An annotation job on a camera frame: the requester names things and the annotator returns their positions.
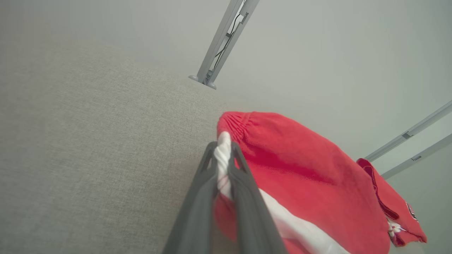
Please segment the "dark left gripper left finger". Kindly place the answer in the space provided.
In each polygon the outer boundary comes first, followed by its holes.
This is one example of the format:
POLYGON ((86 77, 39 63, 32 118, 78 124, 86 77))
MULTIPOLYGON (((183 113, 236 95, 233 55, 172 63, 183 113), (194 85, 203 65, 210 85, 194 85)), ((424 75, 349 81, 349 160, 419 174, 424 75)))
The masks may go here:
POLYGON ((196 170, 163 254, 210 254, 212 252, 213 203, 218 193, 218 143, 209 143, 196 170))

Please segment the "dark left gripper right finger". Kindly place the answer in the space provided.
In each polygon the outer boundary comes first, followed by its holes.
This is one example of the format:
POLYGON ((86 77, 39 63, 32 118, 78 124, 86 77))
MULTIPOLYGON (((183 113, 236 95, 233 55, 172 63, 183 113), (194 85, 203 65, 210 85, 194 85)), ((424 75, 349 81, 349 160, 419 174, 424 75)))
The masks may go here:
POLYGON ((241 254, 287 254, 287 249, 237 143, 228 161, 236 210, 236 239, 241 254))

